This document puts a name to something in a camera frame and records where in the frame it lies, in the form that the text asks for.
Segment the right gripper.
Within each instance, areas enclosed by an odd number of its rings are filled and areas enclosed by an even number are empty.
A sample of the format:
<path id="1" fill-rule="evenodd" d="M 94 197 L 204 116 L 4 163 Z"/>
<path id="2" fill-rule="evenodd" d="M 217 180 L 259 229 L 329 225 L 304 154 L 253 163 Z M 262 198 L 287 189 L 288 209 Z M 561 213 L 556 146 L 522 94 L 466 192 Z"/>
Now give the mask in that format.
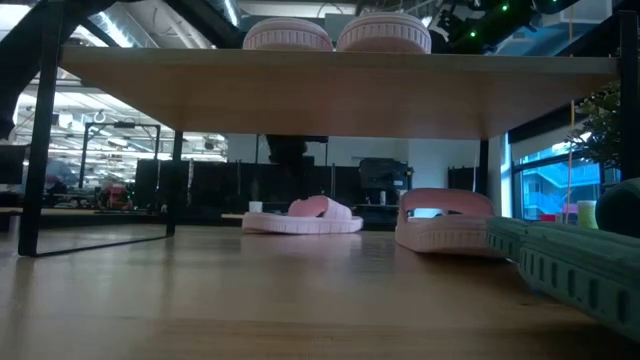
<path id="1" fill-rule="evenodd" d="M 469 29 L 470 25 L 467 21 L 449 10 L 442 10 L 430 24 L 431 53 L 451 53 L 454 43 Z"/>

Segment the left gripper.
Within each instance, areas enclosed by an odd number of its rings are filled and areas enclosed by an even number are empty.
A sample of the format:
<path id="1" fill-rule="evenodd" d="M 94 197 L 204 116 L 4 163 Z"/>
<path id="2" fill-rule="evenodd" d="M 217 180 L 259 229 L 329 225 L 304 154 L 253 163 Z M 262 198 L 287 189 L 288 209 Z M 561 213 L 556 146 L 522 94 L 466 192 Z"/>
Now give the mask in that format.
<path id="1" fill-rule="evenodd" d="M 327 136 L 266 135 L 269 160 L 287 167 L 302 167 L 307 143 L 327 143 Z"/>

